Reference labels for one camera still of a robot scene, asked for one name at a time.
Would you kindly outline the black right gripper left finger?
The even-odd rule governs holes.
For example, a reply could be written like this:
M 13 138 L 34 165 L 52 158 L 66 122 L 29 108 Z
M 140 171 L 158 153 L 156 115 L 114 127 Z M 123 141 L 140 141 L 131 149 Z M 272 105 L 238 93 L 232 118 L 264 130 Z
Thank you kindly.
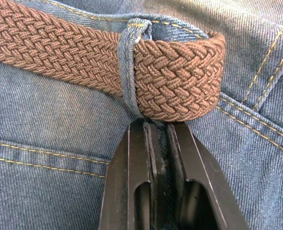
M 161 230 L 165 224 L 165 162 L 155 124 L 138 119 L 110 161 L 99 229 Z

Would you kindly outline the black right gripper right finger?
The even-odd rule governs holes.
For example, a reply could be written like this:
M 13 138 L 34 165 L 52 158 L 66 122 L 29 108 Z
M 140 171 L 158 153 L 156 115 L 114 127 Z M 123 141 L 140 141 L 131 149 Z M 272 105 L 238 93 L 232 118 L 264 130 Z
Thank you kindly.
M 178 229 L 248 229 L 215 157 L 185 123 L 168 124 L 166 131 Z

